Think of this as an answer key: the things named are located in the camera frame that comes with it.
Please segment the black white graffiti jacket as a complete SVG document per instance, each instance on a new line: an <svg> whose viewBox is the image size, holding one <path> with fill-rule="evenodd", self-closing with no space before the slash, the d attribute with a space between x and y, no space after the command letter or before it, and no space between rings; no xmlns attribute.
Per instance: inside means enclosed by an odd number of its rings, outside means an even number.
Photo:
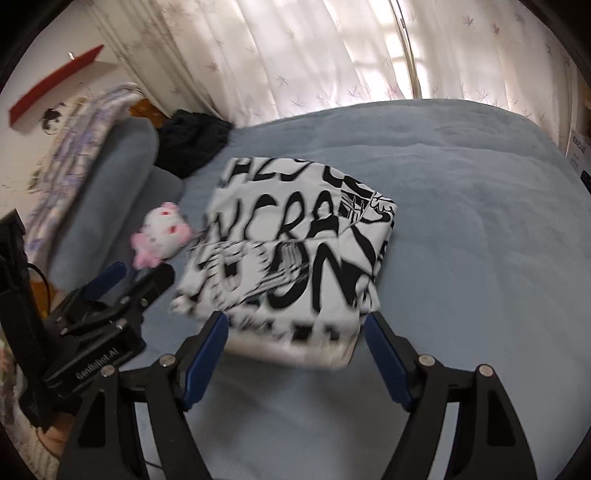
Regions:
<svg viewBox="0 0 591 480"><path fill-rule="evenodd" d="M377 279L394 201L332 166L229 160L170 303L228 318L228 349L263 361L341 369L380 307Z"/></svg>

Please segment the pink white cat plush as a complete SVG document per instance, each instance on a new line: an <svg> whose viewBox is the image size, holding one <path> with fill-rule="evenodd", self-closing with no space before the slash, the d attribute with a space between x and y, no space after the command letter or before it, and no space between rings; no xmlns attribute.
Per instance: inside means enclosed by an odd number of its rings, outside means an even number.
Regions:
<svg viewBox="0 0 591 480"><path fill-rule="evenodd" d="M194 238L192 227L176 203L164 202L150 210L139 231L130 238L135 270L152 269L174 257Z"/></svg>

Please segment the black fluffy garment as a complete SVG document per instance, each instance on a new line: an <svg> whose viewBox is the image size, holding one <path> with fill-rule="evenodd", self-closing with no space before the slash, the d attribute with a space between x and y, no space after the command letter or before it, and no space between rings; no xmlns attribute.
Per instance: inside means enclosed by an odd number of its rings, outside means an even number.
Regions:
<svg viewBox="0 0 591 480"><path fill-rule="evenodd" d="M233 127L215 116L179 109L157 129L154 166L186 179L224 149Z"/></svg>

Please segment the purple floral folded blanket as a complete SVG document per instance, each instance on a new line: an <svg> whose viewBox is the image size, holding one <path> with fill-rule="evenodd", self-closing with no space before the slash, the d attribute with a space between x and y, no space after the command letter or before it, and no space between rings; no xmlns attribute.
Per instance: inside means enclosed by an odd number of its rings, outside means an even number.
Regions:
<svg viewBox="0 0 591 480"><path fill-rule="evenodd" d="M94 96L74 96L66 102L65 121L31 177L30 192L36 203L25 221L25 251L33 264L47 263L55 236L106 137L142 98L139 86L126 82Z"/></svg>

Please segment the left floral sheer curtain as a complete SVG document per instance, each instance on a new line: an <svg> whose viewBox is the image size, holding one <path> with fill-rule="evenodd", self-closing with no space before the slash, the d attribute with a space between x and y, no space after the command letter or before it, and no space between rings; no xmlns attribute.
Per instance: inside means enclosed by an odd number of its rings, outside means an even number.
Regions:
<svg viewBox="0 0 591 480"><path fill-rule="evenodd" d="M239 127L417 98L396 1L91 1L119 64L165 113Z"/></svg>

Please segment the floral sheer curtain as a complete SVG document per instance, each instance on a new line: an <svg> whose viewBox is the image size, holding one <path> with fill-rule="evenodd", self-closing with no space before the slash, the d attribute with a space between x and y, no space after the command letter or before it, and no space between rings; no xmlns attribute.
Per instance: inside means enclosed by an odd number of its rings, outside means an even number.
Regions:
<svg viewBox="0 0 591 480"><path fill-rule="evenodd" d="M424 99L502 108L558 145L570 130L576 70L560 41L519 1L403 1Z"/></svg>
<svg viewBox="0 0 591 480"><path fill-rule="evenodd" d="M165 113L239 127L417 98L396 1L91 1L119 64Z"/></svg>

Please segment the white cardboard box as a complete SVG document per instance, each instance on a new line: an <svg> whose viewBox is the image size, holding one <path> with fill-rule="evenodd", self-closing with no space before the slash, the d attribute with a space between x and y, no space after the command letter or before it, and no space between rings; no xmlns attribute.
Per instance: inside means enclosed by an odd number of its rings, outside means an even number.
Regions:
<svg viewBox="0 0 591 480"><path fill-rule="evenodd" d="M574 129L569 133L566 158L578 177L583 172L590 173L590 144L584 135Z"/></svg>

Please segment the right floral sheer curtain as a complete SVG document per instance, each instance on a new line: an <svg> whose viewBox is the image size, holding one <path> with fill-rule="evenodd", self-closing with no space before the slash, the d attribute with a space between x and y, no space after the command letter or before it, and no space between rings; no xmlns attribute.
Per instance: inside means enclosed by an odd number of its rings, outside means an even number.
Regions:
<svg viewBox="0 0 591 480"><path fill-rule="evenodd" d="M560 41L519 1L403 1L424 99L502 108L558 145L570 130L576 70Z"/></svg>

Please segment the cartoon face wall sticker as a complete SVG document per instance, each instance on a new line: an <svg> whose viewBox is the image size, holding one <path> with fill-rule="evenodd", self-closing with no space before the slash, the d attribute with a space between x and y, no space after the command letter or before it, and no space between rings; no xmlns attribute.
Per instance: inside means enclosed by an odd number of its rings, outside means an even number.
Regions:
<svg viewBox="0 0 591 480"><path fill-rule="evenodd" d="M57 134L64 123L68 106L59 102L54 107L48 108L41 119L42 131L47 135Z"/></svg>

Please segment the red wall shelf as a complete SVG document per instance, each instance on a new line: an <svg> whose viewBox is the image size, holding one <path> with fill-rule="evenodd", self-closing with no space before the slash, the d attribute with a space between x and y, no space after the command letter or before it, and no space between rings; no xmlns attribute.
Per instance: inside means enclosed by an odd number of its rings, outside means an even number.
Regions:
<svg viewBox="0 0 591 480"><path fill-rule="evenodd" d="M31 87L29 91L10 108L8 112L9 126L13 127L39 99L53 88L76 74L78 71L92 64L102 52L103 48L104 45L100 44L77 57L73 57L68 63L62 65Z"/></svg>

